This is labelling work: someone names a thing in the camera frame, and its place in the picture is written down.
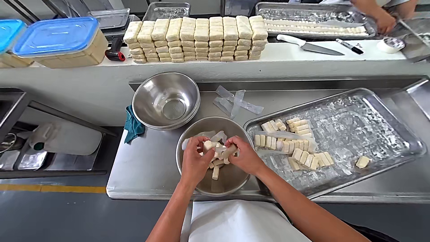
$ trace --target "empty steel bowl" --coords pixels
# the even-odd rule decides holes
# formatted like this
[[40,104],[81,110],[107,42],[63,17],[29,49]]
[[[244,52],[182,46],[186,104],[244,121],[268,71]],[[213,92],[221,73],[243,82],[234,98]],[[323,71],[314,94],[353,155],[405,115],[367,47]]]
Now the empty steel bowl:
[[[227,137],[239,136],[249,144],[252,144],[251,137],[248,133],[235,121],[218,116],[206,117],[197,120],[190,127],[188,127],[179,138],[176,146],[176,164],[178,165],[179,172],[182,169],[182,142],[184,139],[193,137],[194,135],[204,131],[224,130]],[[250,175],[233,164],[228,164],[220,168],[218,180],[212,180],[212,170],[206,171],[205,178],[197,185],[196,190],[201,194],[221,197],[232,194],[239,190],[249,180]]]
[[136,118],[155,130],[171,130],[192,119],[200,106],[197,84],[188,76],[165,72],[144,81],[133,97]]

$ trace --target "hand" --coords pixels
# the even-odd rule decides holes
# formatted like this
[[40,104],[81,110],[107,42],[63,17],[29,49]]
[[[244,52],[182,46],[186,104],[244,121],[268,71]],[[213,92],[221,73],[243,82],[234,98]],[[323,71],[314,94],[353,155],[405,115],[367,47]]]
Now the hand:
[[198,149],[202,149],[203,142],[207,140],[210,139],[204,136],[191,137],[184,150],[181,181],[193,188],[205,177],[208,165],[215,155],[214,148],[208,150],[204,156],[199,154]]
[[242,169],[244,172],[256,176],[258,171],[267,167],[257,153],[255,153],[252,146],[240,137],[233,136],[229,138],[224,145],[229,147],[231,144],[235,144],[240,152],[238,157],[230,155],[228,161]]

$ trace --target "blue lid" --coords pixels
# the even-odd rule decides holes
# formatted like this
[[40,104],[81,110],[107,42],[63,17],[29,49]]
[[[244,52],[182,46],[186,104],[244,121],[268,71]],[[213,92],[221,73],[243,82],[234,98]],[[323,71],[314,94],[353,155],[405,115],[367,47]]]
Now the blue lid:
[[30,25],[13,47],[19,57],[76,53],[86,49],[97,33],[93,17],[43,20]]
[[0,54],[10,50],[26,24],[19,19],[0,20]]

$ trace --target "gray floor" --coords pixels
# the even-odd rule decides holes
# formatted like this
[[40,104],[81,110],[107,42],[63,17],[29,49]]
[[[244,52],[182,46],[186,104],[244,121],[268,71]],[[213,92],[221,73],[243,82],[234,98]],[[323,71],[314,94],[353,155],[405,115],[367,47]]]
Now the gray floor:
[[[118,142],[111,139],[103,145],[104,152],[96,161],[98,169],[110,169]],[[15,179],[0,183],[105,186],[108,177]],[[144,241],[166,204],[111,200],[105,194],[0,192],[0,241]],[[430,205],[322,206],[338,218],[401,242],[429,241]]]

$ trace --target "green towel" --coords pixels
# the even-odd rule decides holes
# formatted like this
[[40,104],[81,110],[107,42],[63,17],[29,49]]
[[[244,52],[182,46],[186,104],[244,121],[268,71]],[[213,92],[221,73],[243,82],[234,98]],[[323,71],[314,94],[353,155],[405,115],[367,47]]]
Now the green towel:
[[124,129],[128,131],[124,143],[130,144],[137,136],[145,133],[145,126],[136,119],[133,113],[132,106],[126,107],[127,120]]

